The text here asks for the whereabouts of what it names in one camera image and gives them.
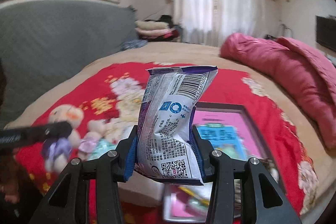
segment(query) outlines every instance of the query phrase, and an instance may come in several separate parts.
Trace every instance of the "blue logo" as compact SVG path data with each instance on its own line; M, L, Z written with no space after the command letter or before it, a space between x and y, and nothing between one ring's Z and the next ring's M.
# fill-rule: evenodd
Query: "blue logo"
M172 103L169 109L173 113L179 113L182 110L182 106L180 103Z
M171 104L171 101L170 102L163 102L163 104L162 104L162 106L160 107L159 110L168 110L170 104Z

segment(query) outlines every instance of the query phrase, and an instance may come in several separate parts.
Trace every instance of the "gray headboard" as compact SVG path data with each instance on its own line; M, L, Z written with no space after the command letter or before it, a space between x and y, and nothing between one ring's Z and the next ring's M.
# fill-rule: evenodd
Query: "gray headboard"
M32 0L0 8L0 126L98 58L136 39L135 15L99 0Z

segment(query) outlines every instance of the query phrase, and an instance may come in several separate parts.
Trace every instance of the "plastic packaging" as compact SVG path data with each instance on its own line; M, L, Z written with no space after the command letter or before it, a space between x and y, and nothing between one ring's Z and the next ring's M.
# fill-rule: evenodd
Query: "plastic packaging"
M138 120L136 170L160 182L202 185L189 136L194 106L218 69L185 66L148 72Z

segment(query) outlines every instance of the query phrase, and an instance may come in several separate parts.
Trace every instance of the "blue circular logo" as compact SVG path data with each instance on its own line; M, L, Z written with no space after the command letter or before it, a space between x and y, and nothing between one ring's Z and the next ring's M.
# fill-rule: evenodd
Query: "blue circular logo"
M182 106L180 103L172 103L169 109L173 113L179 113L182 110Z

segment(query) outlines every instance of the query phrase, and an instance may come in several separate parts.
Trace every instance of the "qr code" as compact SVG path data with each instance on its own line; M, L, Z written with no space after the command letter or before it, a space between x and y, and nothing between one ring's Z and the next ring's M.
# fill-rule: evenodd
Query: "qr code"
M162 175L166 178L188 178L184 160L168 161L161 164Z

